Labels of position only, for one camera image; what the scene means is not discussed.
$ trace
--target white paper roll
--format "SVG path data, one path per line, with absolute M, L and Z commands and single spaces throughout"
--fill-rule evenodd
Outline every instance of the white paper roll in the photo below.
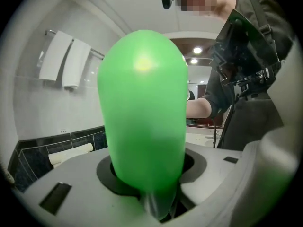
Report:
M 85 152 L 90 152 L 93 151 L 93 145 L 91 143 L 88 143 L 86 145 L 83 146 L 78 146 L 76 148 L 72 148 L 72 149 L 67 149 L 64 151 L 60 151 L 57 153 L 52 153 L 48 155 L 49 161 L 51 162 L 52 165 L 58 164 L 60 162 L 62 162 L 62 160 L 67 159 L 68 155 L 75 155 L 76 152 L 78 151 L 85 151 Z
M 56 167 L 60 166 L 60 164 L 61 164 L 61 162 L 60 162 L 60 163 L 57 163 L 57 164 L 54 164 L 54 165 L 53 165 L 54 169 L 55 169 Z

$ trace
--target black tile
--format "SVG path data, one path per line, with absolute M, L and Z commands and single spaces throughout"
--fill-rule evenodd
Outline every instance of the black tile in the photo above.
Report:
M 14 179 L 15 179 L 15 187 L 20 192 L 24 192 L 26 188 L 28 188 L 33 183 L 33 181 L 30 179 L 26 170 L 24 169 L 24 167 L 21 165 L 20 162 L 18 164 Z
M 9 166 L 8 166 L 8 171 L 12 175 L 12 177 L 15 177 L 18 163 L 19 163 L 18 154 L 17 154 L 17 151 L 14 150 L 13 154 L 10 157 Z
M 49 154 L 57 153 L 57 152 L 64 151 L 64 150 L 72 148 L 70 140 L 66 141 L 66 142 L 46 146 L 46 147 L 48 149 Z
M 93 139 L 92 135 L 72 140 L 71 143 L 72 143 L 72 146 L 74 148 L 78 147 L 78 146 L 82 146 L 82 145 L 88 144 L 88 143 L 91 143 L 93 145 L 93 148 L 95 149 L 94 139 Z
M 107 147 L 107 140 L 105 132 L 100 132 L 97 134 L 94 134 L 94 142 L 95 142 L 95 149 L 104 149 Z
M 37 147 L 33 149 L 24 149 L 22 150 L 24 156 L 32 168 L 35 175 L 38 179 L 51 171 L 53 168 L 49 159 L 48 159 L 48 152 L 46 146 Z
M 99 133 L 100 131 L 104 131 L 104 126 L 71 133 L 71 139 L 73 140 L 73 139 L 88 136 L 88 135 L 91 135 L 91 134 L 96 134 L 96 133 Z
M 22 149 L 56 144 L 56 143 L 68 141 L 70 139 L 71 139 L 70 134 L 62 134 L 62 135 L 56 135 L 56 136 L 51 136 L 51 137 L 46 137 L 46 138 L 39 138 L 39 139 L 34 139 L 34 140 L 23 140 L 23 141 L 19 142 L 19 144 L 16 147 L 16 150 L 17 150 L 18 154 L 20 154 L 20 151 Z
M 37 180 L 37 177 L 35 176 L 35 174 L 33 173 L 32 169 L 30 168 L 29 164 L 27 163 L 27 160 L 25 159 L 23 151 L 21 151 L 21 154 L 19 156 L 19 161 L 21 162 L 22 166 L 26 170 L 26 172 L 27 172 L 28 176 L 30 177 L 30 179 L 33 182 L 35 182 Z

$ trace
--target sink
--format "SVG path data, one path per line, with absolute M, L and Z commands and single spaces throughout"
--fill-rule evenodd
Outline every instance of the sink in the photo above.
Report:
M 212 140 L 208 140 L 207 142 L 205 142 L 205 146 L 213 147 L 214 146 L 214 142 Z

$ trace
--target ceiling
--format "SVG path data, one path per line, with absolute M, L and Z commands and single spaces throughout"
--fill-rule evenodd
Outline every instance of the ceiling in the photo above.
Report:
M 161 0 L 90 0 L 106 13 L 126 33 L 139 29 L 159 33 L 179 31 L 203 31 L 219 33 L 223 22 L 213 17 L 195 16 L 191 12 L 176 9 L 173 4 L 168 10 Z
M 89 0 L 103 11 L 120 29 L 128 34 L 140 29 L 154 30 L 162 34 L 173 32 L 209 32 L 218 34 L 223 22 L 213 17 L 196 16 L 191 12 L 184 12 L 172 4 L 165 10 L 161 0 Z M 186 57 L 190 83 L 207 84 L 210 76 L 210 54 L 208 49 L 214 43 L 211 39 L 172 39 L 175 45 Z M 201 46 L 200 55 L 192 50 Z M 197 65 L 191 65 L 191 58 L 197 58 Z

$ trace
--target bathroom wall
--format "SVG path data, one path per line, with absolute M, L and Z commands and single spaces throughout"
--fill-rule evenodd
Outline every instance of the bathroom wall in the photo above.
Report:
M 100 18 L 72 0 L 63 0 L 30 36 L 15 77 L 14 113 L 19 140 L 70 133 L 104 125 L 97 91 L 97 72 L 102 60 L 91 53 L 78 89 L 62 88 L 38 80 L 44 53 L 54 35 L 45 30 L 61 30 L 106 54 L 120 36 Z
M 198 84 L 189 84 L 188 89 L 194 93 L 195 99 L 197 99 L 198 98 Z
M 25 0 L 11 18 L 0 46 L 0 160 L 5 168 L 18 142 L 14 121 L 14 76 L 22 51 L 41 20 L 61 0 Z
M 13 153 L 10 173 L 15 187 L 24 192 L 37 179 L 53 169 L 48 154 L 91 143 L 93 150 L 107 147 L 104 127 L 72 134 L 20 141 Z

